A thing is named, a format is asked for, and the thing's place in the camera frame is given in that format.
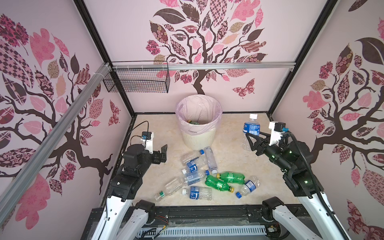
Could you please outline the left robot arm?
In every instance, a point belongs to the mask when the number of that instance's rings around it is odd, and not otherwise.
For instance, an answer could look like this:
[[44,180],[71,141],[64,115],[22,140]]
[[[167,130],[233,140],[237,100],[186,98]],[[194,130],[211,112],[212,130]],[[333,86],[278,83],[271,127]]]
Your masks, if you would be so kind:
[[92,235],[93,240],[133,240],[144,225],[154,220],[155,204],[141,200],[134,206],[126,224],[120,227],[143,184],[145,173],[151,165],[167,161],[167,150],[167,145],[153,152],[140,144],[127,148],[123,153],[124,163],[110,182],[103,213]]

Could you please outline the clear bottle white cap blue label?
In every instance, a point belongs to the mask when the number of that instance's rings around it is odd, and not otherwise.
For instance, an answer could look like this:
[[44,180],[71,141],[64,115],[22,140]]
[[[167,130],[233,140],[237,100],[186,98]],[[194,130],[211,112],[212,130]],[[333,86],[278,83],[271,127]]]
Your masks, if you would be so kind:
[[246,134],[250,133],[256,136],[260,134],[261,125],[257,119],[258,119],[258,114],[250,114],[249,120],[244,123],[244,127],[243,127],[244,139],[243,139],[242,147],[246,151],[251,151],[251,146],[247,139]]

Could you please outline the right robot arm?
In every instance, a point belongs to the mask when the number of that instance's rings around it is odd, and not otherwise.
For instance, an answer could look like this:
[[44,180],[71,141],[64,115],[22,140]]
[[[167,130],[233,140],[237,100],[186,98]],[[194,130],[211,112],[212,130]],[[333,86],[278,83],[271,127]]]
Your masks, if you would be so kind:
[[290,131],[281,134],[282,138],[275,144],[270,144],[272,135],[269,134],[262,138],[247,133],[246,138],[257,156],[266,155],[281,169],[285,184],[309,213],[319,234],[300,221],[277,197],[263,201],[263,218],[278,222],[297,240],[350,239],[312,171],[310,161],[313,156],[307,145],[298,141]]

